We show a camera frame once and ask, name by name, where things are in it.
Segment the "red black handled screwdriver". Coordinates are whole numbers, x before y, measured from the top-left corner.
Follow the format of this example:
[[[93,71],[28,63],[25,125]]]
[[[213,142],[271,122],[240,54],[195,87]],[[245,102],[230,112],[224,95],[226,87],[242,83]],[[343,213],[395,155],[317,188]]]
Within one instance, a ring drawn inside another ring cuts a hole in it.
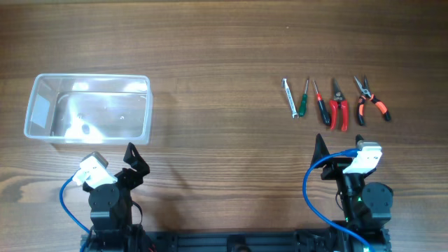
[[[319,89],[318,89],[318,86],[317,86],[315,80],[313,80],[313,84],[314,84],[314,89],[315,89],[315,93],[316,93],[318,108],[321,113],[321,119],[325,125],[330,126],[331,119],[330,119],[329,113],[326,109],[325,102],[321,96],[321,93],[319,92]]]

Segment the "red handled snips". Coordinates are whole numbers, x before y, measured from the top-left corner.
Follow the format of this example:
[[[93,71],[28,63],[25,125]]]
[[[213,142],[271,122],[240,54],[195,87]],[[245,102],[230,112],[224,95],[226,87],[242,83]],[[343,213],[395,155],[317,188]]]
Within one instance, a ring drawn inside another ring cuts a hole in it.
[[[337,80],[332,79],[333,97],[330,100],[331,108],[331,123],[330,128],[334,130],[337,126],[338,111],[342,112],[342,127],[341,130],[346,132],[349,126],[349,105],[345,96],[343,95]]]

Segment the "green handled screwdriver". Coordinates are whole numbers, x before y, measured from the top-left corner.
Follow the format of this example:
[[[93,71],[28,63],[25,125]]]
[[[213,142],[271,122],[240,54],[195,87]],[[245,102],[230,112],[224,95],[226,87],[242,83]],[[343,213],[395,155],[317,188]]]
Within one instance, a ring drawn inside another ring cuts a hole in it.
[[[299,112],[298,112],[298,115],[300,118],[304,117],[306,114],[306,111],[307,111],[308,86],[309,86],[309,78],[306,80],[304,92],[302,94],[302,100],[300,102],[300,107],[299,107]]]

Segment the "orange black needle-nose pliers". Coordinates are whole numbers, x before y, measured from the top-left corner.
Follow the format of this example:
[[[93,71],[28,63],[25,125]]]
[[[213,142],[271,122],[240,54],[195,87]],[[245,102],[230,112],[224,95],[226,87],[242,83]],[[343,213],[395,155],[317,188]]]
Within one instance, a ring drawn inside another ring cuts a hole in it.
[[[360,81],[356,76],[354,76],[353,78],[358,86],[358,89],[360,90],[360,97],[358,98],[356,108],[356,117],[358,124],[360,126],[365,125],[364,107],[366,101],[372,102],[380,110],[385,121],[391,121],[391,114],[389,112],[389,109],[380,99],[378,99],[373,93],[371,93],[366,76],[363,77],[363,81]]]

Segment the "clear plastic container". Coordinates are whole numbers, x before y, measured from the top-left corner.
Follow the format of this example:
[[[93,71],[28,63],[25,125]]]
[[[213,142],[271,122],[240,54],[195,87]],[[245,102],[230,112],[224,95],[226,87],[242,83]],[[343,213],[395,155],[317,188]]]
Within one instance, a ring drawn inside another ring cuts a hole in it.
[[[147,76],[42,73],[31,90],[24,135],[52,144],[146,145],[152,112]]]

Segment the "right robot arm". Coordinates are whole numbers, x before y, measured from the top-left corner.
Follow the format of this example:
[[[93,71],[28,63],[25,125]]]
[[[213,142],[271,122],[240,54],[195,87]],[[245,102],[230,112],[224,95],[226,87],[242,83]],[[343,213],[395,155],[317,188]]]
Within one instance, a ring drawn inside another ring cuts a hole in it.
[[[302,183],[302,194],[308,207],[329,228],[313,236],[317,251],[390,251],[389,231],[384,227],[391,219],[393,190],[383,183],[366,183],[376,171],[382,147],[377,142],[356,136],[356,147],[329,153],[320,134],[316,135],[314,154]],[[330,220],[312,205],[307,196],[311,172],[321,168],[321,179],[335,181],[336,196],[344,220]]]

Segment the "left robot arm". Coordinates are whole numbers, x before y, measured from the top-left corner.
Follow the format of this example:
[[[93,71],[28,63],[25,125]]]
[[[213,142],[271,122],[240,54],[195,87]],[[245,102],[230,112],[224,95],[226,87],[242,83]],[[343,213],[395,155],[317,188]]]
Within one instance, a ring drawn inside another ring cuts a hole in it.
[[[97,151],[84,157],[73,180],[89,193],[92,227],[83,239],[82,251],[156,251],[141,223],[132,222],[132,207],[141,207],[132,199],[131,190],[143,183],[150,167],[135,145],[129,143],[123,161],[129,165],[115,175],[109,163]]]

